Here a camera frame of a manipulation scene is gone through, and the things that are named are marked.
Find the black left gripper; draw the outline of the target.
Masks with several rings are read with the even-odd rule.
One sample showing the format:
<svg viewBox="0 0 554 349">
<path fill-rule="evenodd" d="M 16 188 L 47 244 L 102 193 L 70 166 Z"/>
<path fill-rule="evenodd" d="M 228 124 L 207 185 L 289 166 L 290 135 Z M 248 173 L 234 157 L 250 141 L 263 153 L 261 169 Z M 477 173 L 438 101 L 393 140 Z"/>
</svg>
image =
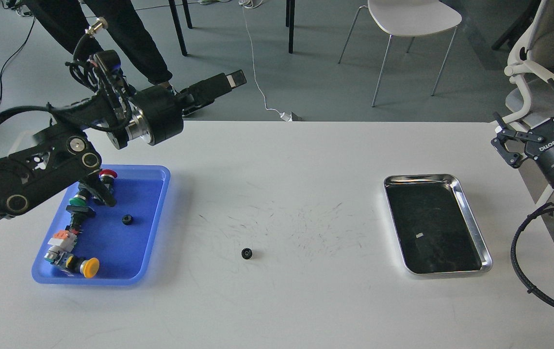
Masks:
<svg viewBox="0 0 554 349">
<path fill-rule="evenodd" d="M 184 112 L 204 108 L 246 82 L 244 72 L 239 69 L 197 82 L 177 94 L 159 85 L 136 92 L 129 97 L 129 124 L 120 131 L 108 133 L 109 140 L 117 149 L 137 138 L 148 145 L 157 145 L 182 132 Z"/>
</svg>

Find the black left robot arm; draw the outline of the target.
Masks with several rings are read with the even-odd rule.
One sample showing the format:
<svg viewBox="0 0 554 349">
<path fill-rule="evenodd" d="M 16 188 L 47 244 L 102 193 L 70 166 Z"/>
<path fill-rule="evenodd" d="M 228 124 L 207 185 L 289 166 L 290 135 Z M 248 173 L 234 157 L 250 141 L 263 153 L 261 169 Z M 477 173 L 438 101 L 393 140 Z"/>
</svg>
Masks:
<svg viewBox="0 0 554 349">
<path fill-rule="evenodd" d="M 78 182 L 102 203 L 116 204 L 99 180 L 102 157 L 85 130 L 105 132 L 117 149 L 140 138 L 157 145 L 180 134 L 183 119 L 246 84 L 241 70 L 218 74 L 180 92 L 155 85 L 130 92 L 119 55 L 100 51 L 67 63 L 93 95 L 63 108 L 19 106 L 0 112 L 0 125 L 24 112 L 46 112 L 51 126 L 33 136 L 35 146 L 0 158 L 0 220 L 26 214 Z"/>
</svg>

